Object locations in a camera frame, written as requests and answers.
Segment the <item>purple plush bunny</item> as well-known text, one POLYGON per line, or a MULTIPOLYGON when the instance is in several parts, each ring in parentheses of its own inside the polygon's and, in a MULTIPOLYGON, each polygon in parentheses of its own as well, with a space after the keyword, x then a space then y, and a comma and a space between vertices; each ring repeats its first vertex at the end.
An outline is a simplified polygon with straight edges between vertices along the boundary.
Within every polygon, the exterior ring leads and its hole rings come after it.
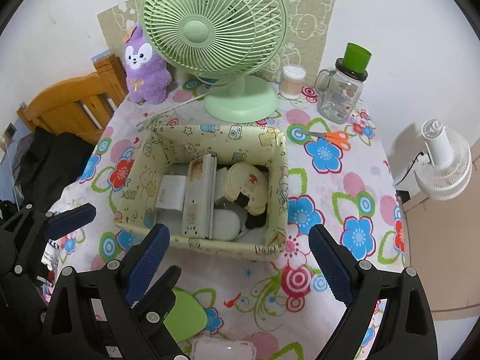
POLYGON ((166 61, 144 36, 139 23, 124 37, 124 69, 132 102, 158 105, 167 98, 172 75, 166 61))

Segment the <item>black clothing pile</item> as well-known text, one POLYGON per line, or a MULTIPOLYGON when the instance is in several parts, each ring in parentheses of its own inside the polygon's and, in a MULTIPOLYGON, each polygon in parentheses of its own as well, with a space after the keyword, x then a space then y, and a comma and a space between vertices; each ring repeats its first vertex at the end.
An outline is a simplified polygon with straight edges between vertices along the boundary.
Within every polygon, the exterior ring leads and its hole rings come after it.
POLYGON ((17 181, 24 203, 42 213, 49 211, 64 188, 81 176, 94 148, 72 133, 54 135, 37 127, 19 161, 17 181))

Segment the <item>wooden chair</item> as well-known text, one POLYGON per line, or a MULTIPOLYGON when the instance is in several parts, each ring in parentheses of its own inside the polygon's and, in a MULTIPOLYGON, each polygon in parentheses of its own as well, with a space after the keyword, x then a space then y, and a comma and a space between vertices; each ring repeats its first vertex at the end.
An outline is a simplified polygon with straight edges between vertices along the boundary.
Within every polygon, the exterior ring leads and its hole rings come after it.
POLYGON ((114 112, 127 95, 126 75, 113 54, 93 62, 95 71, 63 80, 43 90, 27 106, 17 110, 25 125, 34 131, 72 133, 94 145, 103 135, 114 112))

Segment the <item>cotton swab container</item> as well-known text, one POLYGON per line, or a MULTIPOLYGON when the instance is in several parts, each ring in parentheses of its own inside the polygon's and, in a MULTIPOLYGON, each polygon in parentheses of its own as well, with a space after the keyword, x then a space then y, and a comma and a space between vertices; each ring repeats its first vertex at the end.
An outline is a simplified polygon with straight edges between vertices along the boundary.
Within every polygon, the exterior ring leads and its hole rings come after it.
POLYGON ((297 99, 304 86, 307 71, 294 64, 285 65, 282 68, 281 80, 279 85, 279 94, 288 100, 297 99))

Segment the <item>clear plastic box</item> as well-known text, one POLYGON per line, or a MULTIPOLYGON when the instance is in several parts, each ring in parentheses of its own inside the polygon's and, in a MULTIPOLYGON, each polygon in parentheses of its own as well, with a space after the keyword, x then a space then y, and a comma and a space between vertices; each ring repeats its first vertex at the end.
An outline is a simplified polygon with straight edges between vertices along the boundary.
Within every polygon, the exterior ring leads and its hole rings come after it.
POLYGON ((193 360, 256 360, 256 347, 250 341, 201 336, 193 341, 190 358, 193 360))

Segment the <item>white round oval case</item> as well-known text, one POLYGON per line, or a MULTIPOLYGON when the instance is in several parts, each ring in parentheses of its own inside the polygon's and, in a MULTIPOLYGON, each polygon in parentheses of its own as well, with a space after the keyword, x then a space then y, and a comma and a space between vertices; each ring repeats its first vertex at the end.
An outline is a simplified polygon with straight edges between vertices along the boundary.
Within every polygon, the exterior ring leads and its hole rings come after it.
POLYGON ((215 209, 213 211, 212 234, 214 241, 231 242, 240 233, 239 216, 230 210, 215 209))

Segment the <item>white floor fan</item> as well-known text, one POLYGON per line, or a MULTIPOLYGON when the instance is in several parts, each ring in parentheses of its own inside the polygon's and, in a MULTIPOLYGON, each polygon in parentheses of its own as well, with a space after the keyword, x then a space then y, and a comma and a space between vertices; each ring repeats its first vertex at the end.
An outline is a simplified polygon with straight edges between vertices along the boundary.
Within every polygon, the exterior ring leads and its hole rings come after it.
POLYGON ((429 119, 421 126, 426 154, 414 171, 423 194, 436 201, 459 196, 472 175, 473 162, 468 141, 439 119, 429 119))

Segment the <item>green cup on jar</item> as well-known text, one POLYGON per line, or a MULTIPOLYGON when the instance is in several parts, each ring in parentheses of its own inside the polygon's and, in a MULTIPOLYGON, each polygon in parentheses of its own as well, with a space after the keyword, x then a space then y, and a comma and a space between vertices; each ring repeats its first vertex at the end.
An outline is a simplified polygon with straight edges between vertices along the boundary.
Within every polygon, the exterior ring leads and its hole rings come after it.
POLYGON ((372 53, 363 46, 349 42, 343 56, 343 66, 350 71, 363 74, 372 57, 372 53))

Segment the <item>green rounded lid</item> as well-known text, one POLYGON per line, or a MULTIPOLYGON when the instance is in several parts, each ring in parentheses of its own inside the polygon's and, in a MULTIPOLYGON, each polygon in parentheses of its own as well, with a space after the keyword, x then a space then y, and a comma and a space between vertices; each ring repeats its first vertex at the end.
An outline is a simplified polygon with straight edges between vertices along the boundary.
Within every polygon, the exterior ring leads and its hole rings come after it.
POLYGON ((175 305, 163 324, 174 341, 181 343, 203 331, 207 326, 208 317, 205 309, 188 292, 174 289, 173 294, 176 297, 175 305))

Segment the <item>orange handled scissors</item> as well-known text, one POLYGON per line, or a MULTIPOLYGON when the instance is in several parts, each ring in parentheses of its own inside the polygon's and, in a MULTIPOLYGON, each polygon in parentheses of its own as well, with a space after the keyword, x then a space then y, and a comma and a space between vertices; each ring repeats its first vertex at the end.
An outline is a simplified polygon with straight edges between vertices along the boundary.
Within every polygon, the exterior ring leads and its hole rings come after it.
POLYGON ((340 149, 344 151, 351 150, 351 144, 349 143, 349 135, 342 131, 330 132, 330 133, 319 133, 312 131, 303 131, 303 134, 308 137, 317 137, 329 141, 332 144, 335 144, 340 149))

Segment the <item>yellow patterned storage box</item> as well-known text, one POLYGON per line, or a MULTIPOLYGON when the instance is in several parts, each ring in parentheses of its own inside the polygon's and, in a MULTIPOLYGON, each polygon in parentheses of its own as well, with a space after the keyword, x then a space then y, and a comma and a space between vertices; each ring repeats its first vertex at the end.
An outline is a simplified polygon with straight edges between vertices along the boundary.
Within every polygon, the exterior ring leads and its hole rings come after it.
POLYGON ((221 165, 246 163, 268 170, 267 221, 259 244, 211 241, 172 234, 172 246, 230 258, 272 261, 287 240, 287 139, 275 127, 235 125, 160 126, 146 134, 135 155, 128 185, 115 213, 117 227, 145 237, 155 223, 155 202, 163 176, 174 164, 215 155, 221 165))

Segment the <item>black small object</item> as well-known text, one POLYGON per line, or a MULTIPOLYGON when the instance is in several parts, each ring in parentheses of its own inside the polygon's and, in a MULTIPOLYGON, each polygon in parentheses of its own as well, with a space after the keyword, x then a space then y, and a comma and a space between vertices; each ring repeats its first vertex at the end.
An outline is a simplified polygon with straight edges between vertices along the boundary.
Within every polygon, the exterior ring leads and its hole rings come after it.
POLYGON ((266 224, 268 217, 267 204, 262 206, 252 206, 248 204, 246 209, 247 221, 245 222, 245 226, 247 229, 261 228, 266 224))

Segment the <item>round cream compact mirror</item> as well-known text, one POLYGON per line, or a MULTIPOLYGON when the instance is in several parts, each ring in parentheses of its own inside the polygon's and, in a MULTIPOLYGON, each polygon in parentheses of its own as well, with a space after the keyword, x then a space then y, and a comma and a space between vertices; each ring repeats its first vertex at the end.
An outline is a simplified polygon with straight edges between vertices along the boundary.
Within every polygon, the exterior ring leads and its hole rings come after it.
POLYGON ((249 163, 236 163, 227 171, 224 196, 230 202, 246 203, 249 214, 264 213, 269 197, 269 183, 264 174, 249 163))

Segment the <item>glass mason jar mug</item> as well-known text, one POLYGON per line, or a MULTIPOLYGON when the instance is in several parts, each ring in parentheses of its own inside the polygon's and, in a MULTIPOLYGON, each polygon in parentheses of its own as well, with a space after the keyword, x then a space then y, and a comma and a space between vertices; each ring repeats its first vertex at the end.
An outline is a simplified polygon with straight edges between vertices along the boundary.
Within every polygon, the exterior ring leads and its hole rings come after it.
POLYGON ((342 125, 354 110, 368 72, 357 73, 337 58, 333 69, 322 69, 316 77, 314 89, 319 96, 318 112, 329 121, 342 125))

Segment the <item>white 45W charger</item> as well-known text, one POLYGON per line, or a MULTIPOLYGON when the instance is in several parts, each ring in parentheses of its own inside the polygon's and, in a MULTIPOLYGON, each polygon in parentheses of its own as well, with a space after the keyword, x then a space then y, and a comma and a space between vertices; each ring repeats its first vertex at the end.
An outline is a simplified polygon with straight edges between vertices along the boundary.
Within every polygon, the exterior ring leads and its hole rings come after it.
POLYGON ((186 181, 185 175, 164 175, 154 207, 166 211, 183 211, 186 181))

